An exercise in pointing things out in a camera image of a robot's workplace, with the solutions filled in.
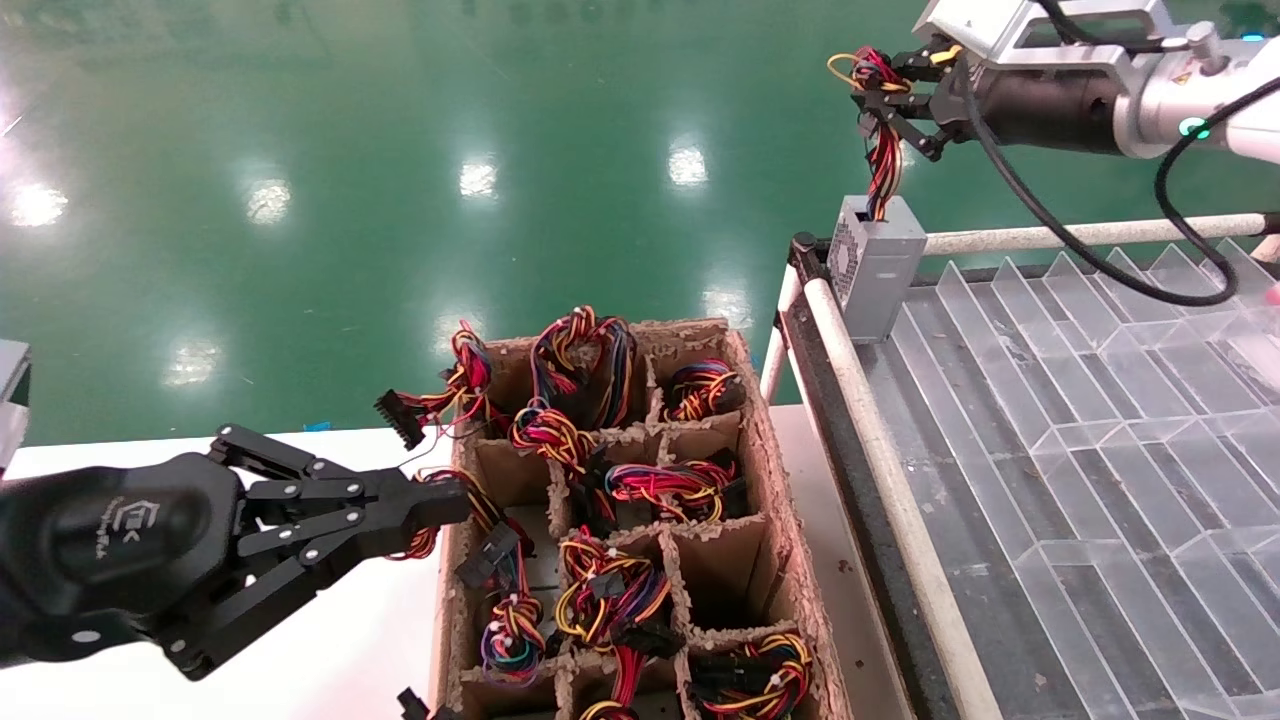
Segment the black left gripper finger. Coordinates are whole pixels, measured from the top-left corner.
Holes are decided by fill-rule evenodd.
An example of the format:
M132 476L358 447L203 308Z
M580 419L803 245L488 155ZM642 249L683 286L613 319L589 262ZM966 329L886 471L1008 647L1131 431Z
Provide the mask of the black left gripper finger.
M212 461L260 478L247 498L275 509L394 507L466 500L457 480L425 483L396 468L356 471L241 425L224 425L212 441Z

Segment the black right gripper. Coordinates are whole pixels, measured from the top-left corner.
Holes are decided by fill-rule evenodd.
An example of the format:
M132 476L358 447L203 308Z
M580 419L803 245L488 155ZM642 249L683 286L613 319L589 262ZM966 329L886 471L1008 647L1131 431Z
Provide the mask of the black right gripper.
M856 91L859 126L867 135L888 131L899 142L937 163L950 143L975 140L963 102L963 86L1001 146L1032 146L1071 152L1119 152L1114 114L1121 85L1100 70L951 70L965 47L954 38L931 38L890 61L890 83L936 85L945 77L947 109L934 115L931 94Z

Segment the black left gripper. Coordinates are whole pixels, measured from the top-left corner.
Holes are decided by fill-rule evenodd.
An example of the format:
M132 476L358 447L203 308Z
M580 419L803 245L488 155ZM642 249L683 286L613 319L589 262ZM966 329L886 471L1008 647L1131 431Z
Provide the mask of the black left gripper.
M466 515L462 503L369 503L262 530L250 512L237 523L243 495L241 477L202 454L8 482L3 664L165 635L166 659L200 682L361 562Z

